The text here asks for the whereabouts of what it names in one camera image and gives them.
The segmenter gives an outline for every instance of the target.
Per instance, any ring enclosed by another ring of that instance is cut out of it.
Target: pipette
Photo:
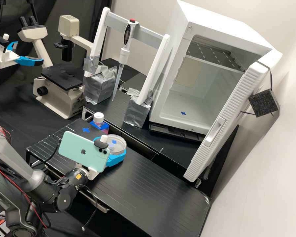
[[[117,88],[118,88],[119,81],[121,79],[121,75],[122,75],[124,65],[127,63],[127,60],[128,60],[128,56],[129,56],[129,53],[130,53],[129,47],[131,45],[134,29],[135,29],[137,24],[139,24],[139,22],[135,21],[134,19],[130,19],[127,22],[127,26],[125,28],[124,46],[123,46],[123,48],[121,48],[121,52],[119,54],[119,60],[118,60],[119,68],[118,68],[118,73],[117,73],[115,86],[114,86],[114,90],[113,90],[112,101],[115,98],[116,91],[117,91]]]

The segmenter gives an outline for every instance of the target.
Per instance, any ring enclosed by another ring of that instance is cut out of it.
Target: black table
[[[88,139],[102,134],[78,119],[27,148],[28,153],[46,160],[65,131]],[[64,175],[75,162],[57,152],[47,165]],[[199,236],[210,207],[202,192],[129,147],[122,163],[106,168],[88,185],[101,202],[151,236]]]

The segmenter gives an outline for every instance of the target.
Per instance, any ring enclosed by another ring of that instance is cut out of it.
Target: robotic arm
[[[80,166],[53,182],[43,171],[33,170],[0,134],[0,206],[12,236],[41,236],[42,214],[68,210],[89,174]]]
[[[17,55],[15,50],[18,42],[9,43],[8,40],[8,34],[0,36],[0,69],[16,64],[23,66],[38,66],[43,64],[43,59]]]

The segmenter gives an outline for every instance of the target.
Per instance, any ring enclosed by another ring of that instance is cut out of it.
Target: mint green iphone
[[[103,172],[110,150],[101,149],[84,137],[70,131],[63,134],[58,153],[97,172]]]

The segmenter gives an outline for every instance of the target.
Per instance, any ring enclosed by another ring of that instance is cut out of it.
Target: white wall
[[[113,0],[112,11],[135,18],[144,27],[165,34],[176,0]],[[296,38],[296,0],[185,0],[205,9],[243,21],[258,31],[282,53]],[[123,35],[108,30],[102,59],[118,60]],[[156,50],[132,41],[128,65],[147,75]]]
[[[242,142],[240,148],[234,141],[227,158],[234,172],[223,168],[229,179],[226,183],[224,175],[219,177],[201,237],[296,237],[296,42],[280,67],[290,68],[277,86],[280,116],[267,132],[268,123],[262,124],[266,134],[245,159],[236,151],[242,156],[248,144]],[[259,124],[251,129],[260,130]]]

